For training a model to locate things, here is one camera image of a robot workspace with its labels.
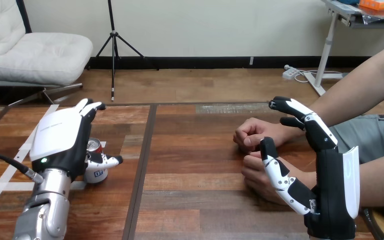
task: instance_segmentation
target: white robotic hand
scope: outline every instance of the white robotic hand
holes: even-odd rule
[[[105,104],[82,99],[75,107],[55,111],[42,118],[30,150],[33,170],[63,170],[71,180],[83,175],[92,121]]]
[[[81,100],[75,107],[42,118],[30,150],[36,181],[31,197],[18,217],[13,240],[62,240],[67,231],[70,185],[87,170],[106,171],[123,162],[121,156],[87,151],[92,121],[102,102]]]
[[[316,153],[316,186],[310,190],[277,160],[273,140],[261,140],[261,159],[271,184],[279,196],[297,213],[311,237],[349,240],[355,237],[354,218],[360,204],[359,150],[353,147],[339,153],[338,140],[322,119],[298,101],[277,96],[269,107],[294,117],[282,117],[280,123],[305,131]]]

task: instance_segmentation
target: black cable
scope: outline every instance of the black cable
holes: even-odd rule
[[[16,169],[18,169],[22,174],[25,174],[28,170],[29,170],[29,167],[27,167],[26,165],[22,164],[21,162],[18,162],[12,158],[9,158],[7,156],[4,156],[4,155],[1,155],[0,154],[0,159],[1,160],[4,160],[5,162],[7,162],[9,165],[12,165],[14,166]]]

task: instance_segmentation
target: gray shorts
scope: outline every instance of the gray shorts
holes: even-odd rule
[[[384,115],[364,115],[329,128],[340,153],[358,146],[360,163],[384,157]]]

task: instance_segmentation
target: dark wood tabletop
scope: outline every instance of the dark wood tabletop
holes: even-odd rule
[[[15,157],[48,109],[0,109],[0,153]],[[124,162],[109,169],[101,184],[70,191],[65,239],[308,239],[302,216],[245,186],[244,155],[232,141],[248,118],[278,123],[284,116],[266,103],[108,106],[96,115],[91,137]],[[278,151],[299,169],[315,170],[304,138]],[[23,163],[30,165],[28,155]],[[0,177],[7,167],[0,161]],[[16,172],[8,186],[28,182]],[[11,239],[31,195],[8,186],[0,193],[0,240]],[[360,217],[356,224],[356,239],[373,239]]]

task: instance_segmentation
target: desk leg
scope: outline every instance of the desk leg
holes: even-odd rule
[[[329,53],[331,52],[332,42],[334,39],[335,28],[337,26],[338,14],[336,12],[332,13],[332,22],[330,22],[329,33],[327,34],[326,41],[324,43],[323,52],[321,54],[320,64],[318,65],[317,75],[315,78],[311,73],[306,72],[305,77],[308,82],[318,93],[319,96],[323,95],[326,91],[321,86],[323,74],[325,72],[326,62],[328,61]]]

